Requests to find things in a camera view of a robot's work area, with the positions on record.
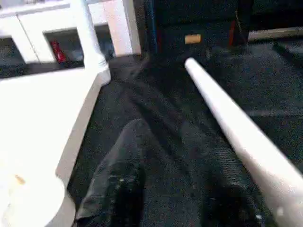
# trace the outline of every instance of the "white cabinet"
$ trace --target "white cabinet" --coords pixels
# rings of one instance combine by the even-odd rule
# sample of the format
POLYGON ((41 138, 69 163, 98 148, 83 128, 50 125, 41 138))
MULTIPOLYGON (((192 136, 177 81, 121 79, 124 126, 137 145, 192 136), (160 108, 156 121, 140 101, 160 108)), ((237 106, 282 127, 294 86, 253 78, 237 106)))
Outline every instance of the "white cabinet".
MULTIPOLYGON (((110 40, 116 56, 140 53, 131 0, 102 0, 89 4, 89 9, 101 44, 103 38, 110 40)), ((50 37, 60 39, 60 36, 65 36, 65 42, 68 43, 70 39, 70 45, 78 38, 73 17, 69 4, 62 9, 23 13, 18 16, 39 61, 55 61, 50 37)))
POLYGON ((38 57, 18 17, 0 18, 0 65, 35 61, 38 57))

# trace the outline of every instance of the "white column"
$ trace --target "white column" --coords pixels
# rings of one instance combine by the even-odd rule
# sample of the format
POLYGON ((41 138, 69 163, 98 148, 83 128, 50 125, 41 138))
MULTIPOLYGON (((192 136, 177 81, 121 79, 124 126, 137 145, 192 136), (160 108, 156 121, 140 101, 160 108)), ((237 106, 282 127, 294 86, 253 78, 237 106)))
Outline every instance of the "white column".
POLYGON ((84 53, 84 66, 102 75, 104 83, 108 83, 110 81, 108 64, 100 50, 88 4, 86 0, 70 0, 70 4, 84 53))
POLYGON ((194 59, 185 68, 279 226, 303 226, 301 173, 194 59))

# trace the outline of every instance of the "red object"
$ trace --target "red object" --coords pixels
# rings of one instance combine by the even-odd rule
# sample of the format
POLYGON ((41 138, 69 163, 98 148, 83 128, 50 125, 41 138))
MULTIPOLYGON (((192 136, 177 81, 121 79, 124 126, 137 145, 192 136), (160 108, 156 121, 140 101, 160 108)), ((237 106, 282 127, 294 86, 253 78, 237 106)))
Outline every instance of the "red object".
POLYGON ((53 48, 53 53, 56 56, 57 62, 58 63, 66 62, 67 58, 66 58, 65 54, 63 53, 63 51, 60 49, 58 42, 51 41, 51 46, 53 48))
POLYGON ((229 31, 229 46, 232 46, 234 30, 235 30, 235 21, 233 20, 231 24, 231 29, 229 31))

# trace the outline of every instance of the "white table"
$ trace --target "white table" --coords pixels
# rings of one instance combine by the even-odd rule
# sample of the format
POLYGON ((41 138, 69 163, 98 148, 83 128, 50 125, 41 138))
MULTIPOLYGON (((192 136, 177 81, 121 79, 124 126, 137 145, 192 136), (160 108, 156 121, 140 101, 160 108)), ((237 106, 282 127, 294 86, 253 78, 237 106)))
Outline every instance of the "white table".
POLYGON ((50 226, 71 226, 75 209, 66 187, 107 82, 84 68, 0 80, 1 159, 25 181, 12 226, 41 227, 54 216, 50 226))

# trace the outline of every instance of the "white cane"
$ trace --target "white cane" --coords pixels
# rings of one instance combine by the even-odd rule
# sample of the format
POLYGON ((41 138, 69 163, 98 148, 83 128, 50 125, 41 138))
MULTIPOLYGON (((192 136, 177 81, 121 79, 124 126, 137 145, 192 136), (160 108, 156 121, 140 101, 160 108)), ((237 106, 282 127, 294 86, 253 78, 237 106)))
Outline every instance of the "white cane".
POLYGON ((303 226, 301 173, 193 58, 186 60, 185 68, 278 225, 303 226))

